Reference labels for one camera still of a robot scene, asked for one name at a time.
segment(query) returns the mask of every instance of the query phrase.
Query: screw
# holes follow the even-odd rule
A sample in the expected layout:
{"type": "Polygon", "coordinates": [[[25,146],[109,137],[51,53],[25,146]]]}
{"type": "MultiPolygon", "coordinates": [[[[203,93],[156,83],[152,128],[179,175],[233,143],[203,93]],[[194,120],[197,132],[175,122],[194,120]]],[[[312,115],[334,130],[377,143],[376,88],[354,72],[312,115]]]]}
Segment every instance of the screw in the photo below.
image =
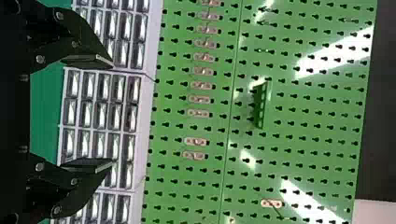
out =
{"type": "Polygon", "coordinates": [[[61,210],[62,210],[62,207],[61,206],[55,206],[55,207],[53,207],[52,208],[52,214],[53,215],[58,215],[58,214],[60,214],[61,213],[61,210]]]}
{"type": "Polygon", "coordinates": [[[73,178],[72,181],[70,182],[71,185],[76,185],[78,183],[78,180],[76,178],[73,178]]]}
{"type": "Polygon", "coordinates": [[[78,43],[76,41],[72,41],[72,47],[73,49],[75,49],[76,47],[78,47],[78,43]]]}
{"type": "Polygon", "coordinates": [[[22,82],[29,81],[29,76],[28,75],[20,75],[20,81],[22,81],[22,82]]]}
{"type": "Polygon", "coordinates": [[[35,165],[35,170],[37,172],[43,171],[44,170],[44,163],[43,162],[39,162],[38,164],[35,165]]]}
{"type": "Polygon", "coordinates": [[[7,215],[4,219],[3,222],[5,223],[11,223],[11,224],[18,224],[18,220],[20,219],[20,216],[16,213],[9,214],[7,215]]]}
{"type": "Polygon", "coordinates": [[[28,146],[20,146],[20,150],[18,151],[19,153],[27,153],[29,150],[28,146]]]}
{"type": "Polygon", "coordinates": [[[37,55],[37,56],[35,56],[35,61],[38,63],[45,63],[46,57],[44,57],[43,55],[37,55]]]}
{"type": "Polygon", "coordinates": [[[56,19],[62,21],[64,19],[64,14],[62,12],[55,13],[56,19]]]}

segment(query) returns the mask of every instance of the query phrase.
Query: metal clip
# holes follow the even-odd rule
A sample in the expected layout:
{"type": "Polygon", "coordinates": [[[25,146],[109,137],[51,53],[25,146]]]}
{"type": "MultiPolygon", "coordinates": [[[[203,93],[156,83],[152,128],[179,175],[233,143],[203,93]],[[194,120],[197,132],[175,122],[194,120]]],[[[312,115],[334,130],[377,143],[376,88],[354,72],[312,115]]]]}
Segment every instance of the metal clip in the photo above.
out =
{"type": "Polygon", "coordinates": [[[221,1],[219,0],[201,0],[201,4],[207,7],[220,7],[221,1]]]}
{"type": "Polygon", "coordinates": [[[194,41],[196,47],[204,49],[216,49],[217,43],[207,39],[197,39],[194,41]]]}
{"type": "Polygon", "coordinates": [[[104,223],[111,222],[114,217],[114,207],[116,196],[112,194],[104,194],[102,200],[102,220],[104,223]]]}
{"type": "Polygon", "coordinates": [[[216,35],[219,33],[219,29],[216,27],[199,25],[197,26],[197,32],[206,35],[216,35]]]}
{"type": "Polygon", "coordinates": [[[131,203],[131,196],[119,196],[117,212],[116,212],[116,223],[128,223],[129,220],[129,209],[131,203]]]}
{"type": "Polygon", "coordinates": [[[209,105],[210,97],[208,96],[199,96],[199,95],[191,95],[189,96],[189,101],[192,103],[200,104],[200,105],[209,105]]]}
{"type": "Polygon", "coordinates": [[[93,222],[97,220],[100,209],[99,201],[100,201],[100,193],[94,193],[92,198],[87,204],[86,219],[88,222],[93,222]]]}
{"type": "Polygon", "coordinates": [[[197,110],[197,109],[189,109],[187,114],[192,117],[208,119],[210,118],[210,113],[207,110],[197,110]]]}
{"type": "Polygon", "coordinates": [[[191,87],[196,90],[210,91],[213,90],[213,84],[209,82],[193,81],[191,87]]]}
{"type": "Polygon", "coordinates": [[[220,20],[220,18],[221,18],[221,16],[220,15],[218,15],[218,14],[213,14],[213,13],[210,13],[210,12],[200,12],[199,14],[198,14],[198,17],[201,19],[201,20],[206,20],[206,21],[219,21],[220,20]]]}
{"type": "Polygon", "coordinates": [[[77,114],[77,100],[64,100],[64,125],[75,125],[77,114]]]}
{"type": "Polygon", "coordinates": [[[266,208],[281,208],[283,203],[278,200],[262,199],[261,205],[266,208]]]}
{"type": "Polygon", "coordinates": [[[95,129],[104,129],[106,127],[107,118],[107,104],[106,103],[96,103],[94,110],[94,123],[95,129]]]}
{"type": "Polygon", "coordinates": [[[79,118],[79,125],[84,128],[91,127],[92,122],[92,102],[83,101],[81,102],[81,112],[79,118]]]}
{"type": "Polygon", "coordinates": [[[208,53],[194,53],[194,60],[206,63],[213,63],[216,58],[208,53]]]}
{"type": "Polygon", "coordinates": [[[195,75],[208,76],[208,77],[212,77],[215,75],[215,71],[211,68],[194,67],[192,70],[194,71],[195,75]]]}
{"type": "Polygon", "coordinates": [[[184,151],[182,154],[182,157],[192,160],[192,161],[203,161],[205,159],[205,153],[184,151]]]}
{"type": "Polygon", "coordinates": [[[184,143],[188,146],[193,147],[205,147],[207,146],[207,140],[204,138],[193,138],[193,137],[186,137],[184,139],[184,143]]]}
{"type": "Polygon", "coordinates": [[[68,71],[66,94],[69,97],[78,97],[79,71],[68,71]]]}

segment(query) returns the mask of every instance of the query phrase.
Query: black robotic claw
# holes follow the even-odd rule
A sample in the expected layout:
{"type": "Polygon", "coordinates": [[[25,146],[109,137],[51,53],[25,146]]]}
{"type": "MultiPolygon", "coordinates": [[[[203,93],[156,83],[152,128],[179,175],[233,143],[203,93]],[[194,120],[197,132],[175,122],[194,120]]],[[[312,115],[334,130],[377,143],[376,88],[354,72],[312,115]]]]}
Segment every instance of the black robotic claw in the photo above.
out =
{"type": "Polygon", "coordinates": [[[30,74],[60,60],[80,69],[111,69],[112,59],[77,13],[36,0],[0,0],[0,29],[0,223],[72,216],[112,162],[83,158],[59,167],[30,153],[30,74]]]}

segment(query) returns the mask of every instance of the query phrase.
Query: green pegboard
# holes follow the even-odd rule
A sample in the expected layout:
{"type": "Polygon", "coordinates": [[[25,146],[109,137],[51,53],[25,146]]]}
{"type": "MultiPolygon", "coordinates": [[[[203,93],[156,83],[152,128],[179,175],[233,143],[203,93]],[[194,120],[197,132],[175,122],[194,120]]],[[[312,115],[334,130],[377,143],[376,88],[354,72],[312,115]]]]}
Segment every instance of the green pegboard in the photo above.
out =
{"type": "Polygon", "coordinates": [[[143,221],[351,223],[376,1],[201,2],[164,1],[143,221]],[[198,34],[198,25],[220,34],[198,34]],[[195,47],[198,38],[219,46],[195,47]],[[198,63],[195,52],[217,61],[198,63]],[[194,75],[194,66],[216,75],[194,75]],[[193,90],[193,81],[216,88],[193,90]],[[212,117],[192,118],[191,108],[212,117]],[[209,143],[188,146],[186,137],[209,143]]]}

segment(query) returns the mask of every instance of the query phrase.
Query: black surface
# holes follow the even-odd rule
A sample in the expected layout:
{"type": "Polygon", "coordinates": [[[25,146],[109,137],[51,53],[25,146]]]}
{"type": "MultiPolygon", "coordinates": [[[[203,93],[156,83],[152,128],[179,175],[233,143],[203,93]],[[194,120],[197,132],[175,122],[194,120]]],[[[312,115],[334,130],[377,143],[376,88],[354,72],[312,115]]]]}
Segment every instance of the black surface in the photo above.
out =
{"type": "Polygon", "coordinates": [[[0,222],[8,214],[20,214],[24,202],[27,158],[18,146],[29,145],[30,95],[29,86],[25,89],[17,76],[26,65],[24,24],[0,10],[0,222]]]}
{"type": "Polygon", "coordinates": [[[396,202],[396,1],[378,0],[357,199],[396,202]]]}

